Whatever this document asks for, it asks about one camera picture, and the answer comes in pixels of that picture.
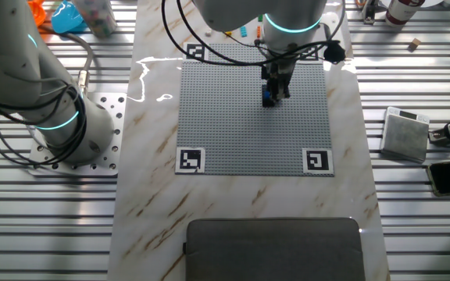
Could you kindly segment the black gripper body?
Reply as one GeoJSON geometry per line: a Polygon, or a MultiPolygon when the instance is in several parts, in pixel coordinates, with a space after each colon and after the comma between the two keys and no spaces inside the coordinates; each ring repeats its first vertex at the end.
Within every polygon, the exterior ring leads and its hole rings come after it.
{"type": "Polygon", "coordinates": [[[295,65],[294,59],[281,59],[261,66],[261,76],[266,81],[266,89],[268,91],[287,91],[295,65]]]}

